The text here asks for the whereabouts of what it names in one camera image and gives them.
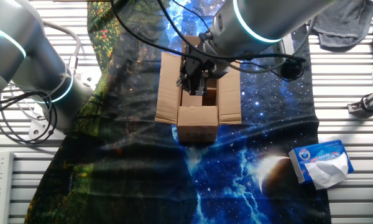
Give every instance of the black cable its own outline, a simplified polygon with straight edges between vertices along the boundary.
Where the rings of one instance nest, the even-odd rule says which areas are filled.
[[[197,49],[193,44],[191,44],[185,37],[184,35],[178,30],[177,26],[174,24],[174,21],[168,14],[166,7],[163,5],[163,2],[161,0],[157,0],[160,8],[162,9],[162,12],[164,13],[164,16],[167,18],[168,22],[170,25],[173,27],[174,31],[180,36],[180,38],[188,44],[193,50],[201,53],[202,55],[205,55],[207,57],[215,58],[215,59],[221,59],[221,60],[246,60],[249,59],[251,60],[252,58],[266,58],[266,57],[282,57],[282,58],[289,58],[297,62],[306,62],[305,58],[301,57],[296,57],[293,55],[287,55],[287,54],[259,54],[259,55],[244,55],[244,56],[239,56],[239,57],[224,57],[224,56],[219,56],[219,55],[212,55],[212,54],[207,54],[206,52]]]
[[[48,107],[49,106],[49,101],[47,100],[44,100],[44,103],[45,105]],[[31,139],[31,140],[25,140],[25,139],[22,139],[20,136],[18,136],[18,134],[16,134],[16,132],[11,128],[11,126],[9,125],[9,123],[7,122],[7,119],[6,119],[6,116],[4,114],[4,110],[1,111],[1,115],[2,115],[2,118],[3,118],[3,121],[5,122],[5,124],[7,125],[7,127],[10,129],[10,131],[15,135],[17,136],[19,139],[20,139],[20,142],[24,142],[24,143],[27,143],[27,144],[38,144],[38,143],[41,143],[41,142],[33,142],[33,141],[37,141],[39,140],[40,138],[42,138],[45,133],[47,133],[50,125],[51,125],[51,122],[52,122],[52,115],[51,113],[49,114],[50,115],[50,118],[48,120],[48,126],[46,128],[46,130],[43,132],[43,134],[41,134],[39,137],[35,138],[35,139]],[[48,136],[51,136],[53,134],[53,130],[51,132],[49,132],[49,135]]]
[[[179,52],[179,51],[176,51],[176,50],[172,50],[170,48],[167,48],[167,47],[163,47],[163,46],[160,46],[160,45],[157,45],[157,44],[154,44],[152,42],[149,42],[148,40],[145,40],[141,37],[139,37],[137,34],[133,33],[133,31],[130,30],[130,28],[128,28],[125,23],[122,21],[122,19],[120,18],[120,16],[117,14],[116,12],[116,8],[115,8],[115,5],[114,5],[114,0],[110,0],[111,2],[111,7],[112,7],[112,10],[113,10],[113,14],[115,15],[117,21],[119,21],[120,25],[122,25],[122,27],[129,33],[131,34],[134,38],[136,38],[137,40],[149,45],[149,46],[152,46],[152,47],[156,47],[160,50],[164,50],[164,51],[167,51],[167,52],[171,52],[173,54],[177,54],[177,55],[180,55],[180,56],[183,56],[183,57],[188,57],[188,58],[192,58],[193,60],[197,60],[198,62],[200,62],[201,64],[203,64],[203,61],[202,59],[198,58],[198,57],[195,57],[195,56],[192,56],[192,55],[188,55],[188,54],[184,54],[182,52]]]
[[[239,63],[239,64],[243,64],[243,65],[255,65],[257,67],[260,67],[260,68],[263,68],[263,69],[268,69],[267,67],[265,66],[262,66],[262,65],[259,65],[257,63],[254,63],[254,62],[239,62],[239,61],[235,61],[236,63]],[[278,76],[278,77],[281,77],[281,75],[279,75],[278,73],[274,72],[274,71],[269,71],[271,73],[273,73],[274,75]]]
[[[41,93],[39,93],[39,92],[37,92],[36,95],[39,95],[39,96],[42,97],[42,98],[44,97],[44,95],[41,94]],[[46,106],[49,106],[49,103],[50,103],[50,102],[49,102],[48,100],[46,100],[45,98],[43,98],[43,100],[44,100]],[[48,120],[48,126],[47,126],[46,130],[43,132],[43,134],[41,134],[41,135],[38,136],[37,138],[35,138],[35,139],[31,139],[31,140],[25,140],[25,139],[21,138],[21,137],[20,137],[18,134],[16,134],[16,132],[11,128],[11,126],[9,125],[9,123],[8,123],[8,121],[7,121],[7,119],[6,119],[6,116],[5,116],[5,114],[4,114],[4,109],[3,109],[1,103],[0,103],[0,112],[1,112],[1,114],[2,114],[3,121],[5,122],[5,124],[7,125],[7,127],[10,129],[11,133],[14,134],[18,139],[13,138],[13,137],[11,137],[9,134],[7,134],[7,133],[5,132],[5,130],[3,130],[3,128],[2,128],[1,125],[0,125],[0,130],[1,130],[2,133],[3,133],[4,135],[6,135],[9,139],[11,139],[11,140],[13,140],[13,141],[15,141],[15,142],[21,142],[21,143],[24,143],[24,144],[40,144],[40,143],[46,141],[46,140],[47,140],[47,139],[48,139],[48,138],[53,134],[53,131],[54,131],[55,128],[57,127],[57,118],[58,118],[58,114],[57,114],[57,109],[55,108],[54,104],[52,104],[52,110],[50,111],[50,119]],[[36,141],[38,141],[39,139],[41,139],[41,138],[42,138],[42,137],[47,133],[47,131],[49,130],[49,128],[50,128],[50,126],[51,126],[51,123],[52,123],[52,113],[53,113],[53,112],[54,112],[54,115],[55,115],[55,122],[54,122],[54,125],[53,125],[52,130],[48,132],[48,136],[47,136],[45,139],[43,139],[43,140],[41,140],[41,141],[39,141],[39,142],[36,142]]]
[[[195,16],[199,17],[199,19],[205,24],[205,26],[207,27],[207,29],[211,32],[210,27],[207,25],[207,23],[205,22],[205,20],[201,16],[199,16],[199,14],[197,14],[194,11],[192,11],[191,9],[189,9],[189,8],[181,5],[180,3],[176,2],[175,0],[173,0],[173,2],[175,4],[178,4],[179,6],[181,6],[182,8],[184,8],[185,10],[189,11],[190,13],[193,13]]]
[[[7,108],[10,107],[11,105],[16,104],[17,102],[19,102],[19,101],[21,101],[21,100],[23,100],[23,99],[26,99],[26,98],[28,98],[28,97],[30,97],[30,96],[37,95],[37,94],[38,94],[38,93],[25,93],[25,94],[23,94],[23,95],[20,95],[20,96],[22,96],[22,97],[20,97],[20,98],[19,98],[19,96],[17,96],[17,97],[13,97],[13,98],[11,98],[11,99],[9,99],[9,100],[12,100],[12,99],[14,99],[14,98],[16,98],[16,99],[13,100],[13,102],[8,103],[6,106],[3,106],[2,108],[0,108],[0,111],[7,109]],[[7,103],[7,102],[8,102],[8,100],[0,101],[0,104],[2,104],[2,103]]]
[[[259,65],[259,64],[254,63],[254,62],[238,62],[238,61],[235,61],[235,62],[239,63],[239,64],[255,65],[255,66],[263,68],[263,69],[268,69],[267,67]],[[292,81],[298,80],[299,78],[301,78],[304,75],[304,70],[303,70],[302,73],[299,74],[297,77],[295,77],[293,79],[287,79],[287,78],[279,75],[277,72],[274,72],[273,70],[269,70],[269,72],[273,73],[274,75],[276,75],[278,78],[282,79],[285,82],[292,82]]]
[[[369,112],[369,113],[373,113],[373,109],[369,109],[366,107],[365,105],[365,98],[367,98],[368,96],[370,96],[371,94],[367,94],[367,95],[364,95],[362,98],[361,98],[361,108],[362,110],[366,111],[366,112]]]
[[[34,93],[34,92],[24,93],[22,95],[15,96],[15,97],[9,98],[7,100],[2,100],[2,101],[0,101],[0,103],[8,103],[10,101],[14,101],[14,100],[18,100],[18,99],[23,100],[23,99],[26,99],[26,98],[28,98],[30,96],[33,96],[33,95],[36,95],[36,93]]]

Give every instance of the box flap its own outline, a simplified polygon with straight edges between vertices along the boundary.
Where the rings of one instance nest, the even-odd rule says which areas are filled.
[[[241,124],[241,73],[233,68],[217,83],[219,124]]]
[[[192,36],[192,35],[186,35],[185,36],[186,40],[189,41],[189,43],[193,44],[194,46],[197,46],[200,44],[200,38],[197,36]],[[182,41],[182,52],[185,53],[185,46],[187,43]]]
[[[202,96],[191,96],[185,90],[182,91],[182,103],[181,106],[201,106],[203,103]]]
[[[155,121],[168,124],[177,123],[178,107],[181,100],[181,88],[177,87],[180,65],[181,57],[162,52]]]
[[[217,106],[180,106],[178,126],[217,126]]]

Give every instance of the blue nebula print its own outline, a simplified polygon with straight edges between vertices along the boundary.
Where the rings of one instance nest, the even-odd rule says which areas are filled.
[[[214,13],[224,1],[178,2],[199,15],[206,15],[203,18],[210,26]],[[198,17],[174,2],[170,1],[167,10],[183,34],[198,35],[206,31]],[[163,22],[169,47],[181,50],[180,38],[166,19]],[[299,40],[295,41],[295,47],[300,45],[306,32],[305,28],[299,30],[293,33],[293,38]],[[300,56],[309,58],[307,48]],[[261,65],[275,63],[271,58],[254,62]],[[260,69],[252,65],[242,65],[242,68]],[[315,127],[311,130],[304,125],[299,126],[304,121],[316,121],[310,69],[310,65],[306,66],[307,75],[292,83],[271,73],[242,73],[244,125],[220,126],[217,140],[212,146],[179,145],[198,194],[193,224],[329,222],[328,202],[323,201],[327,200],[326,196],[298,184],[287,156],[293,147],[317,141]],[[177,141],[175,125],[172,126],[172,133]],[[302,202],[304,197],[317,200]],[[313,213],[310,210],[316,209],[323,217],[310,218],[310,213]]]

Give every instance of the cable bundle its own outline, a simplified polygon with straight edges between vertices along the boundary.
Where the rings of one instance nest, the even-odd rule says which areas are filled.
[[[2,116],[2,120],[5,122],[8,129],[11,131],[11,133],[13,135],[15,135],[16,138],[14,138],[10,134],[6,133],[1,125],[0,125],[0,130],[9,139],[11,139],[15,142],[23,143],[23,144],[40,144],[40,143],[46,141],[54,133],[54,130],[57,127],[57,118],[58,118],[57,110],[55,109],[54,104],[51,102],[50,95],[48,93],[45,93],[44,91],[40,91],[40,90],[26,90],[26,89],[12,90],[12,88],[11,88],[10,90],[0,92],[0,99],[1,99],[1,94],[2,93],[12,93],[12,95],[13,95],[14,92],[19,92],[19,91],[24,91],[25,93],[21,94],[19,96],[13,96],[12,98],[9,98],[7,100],[0,100],[0,113],[1,113],[1,116]],[[8,120],[6,119],[6,115],[4,114],[4,110],[7,109],[8,107],[10,107],[11,105],[18,104],[18,102],[20,102],[21,100],[24,100],[24,99],[29,98],[31,96],[39,96],[44,101],[46,107],[48,108],[48,114],[47,114],[48,125],[47,125],[47,128],[45,129],[45,131],[40,136],[38,136],[37,138],[31,139],[31,140],[25,140],[22,137],[20,137],[11,128],[11,125],[8,123]]]

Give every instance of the glowing blue ring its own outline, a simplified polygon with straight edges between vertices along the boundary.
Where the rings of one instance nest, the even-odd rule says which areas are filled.
[[[263,42],[267,42],[267,43],[276,43],[282,40],[282,39],[277,39],[277,40],[266,39],[256,34],[252,29],[250,29],[250,27],[246,24],[246,22],[244,22],[242,18],[241,12],[239,11],[239,7],[237,6],[237,0],[234,0],[234,10],[235,10],[236,17],[238,21],[241,23],[242,27],[254,38],[261,40]]]
[[[68,89],[60,96],[60,97],[58,97],[57,99],[55,99],[55,100],[52,100],[51,102],[52,103],[55,103],[55,102],[57,102],[58,100],[61,100],[62,98],[64,98],[68,93],[69,93],[69,91],[70,91],[70,89],[72,88],[72,85],[73,85],[73,75],[71,75],[70,76],[70,85],[69,85],[69,87],[68,87]]]
[[[24,58],[26,58],[26,52],[24,48],[20,44],[18,44],[18,42],[16,42],[12,37],[10,37],[8,34],[6,34],[5,32],[1,30],[0,30],[0,37],[3,37],[7,39],[8,41],[10,41],[12,44],[14,44],[22,52],[22,54],[24,55]]]

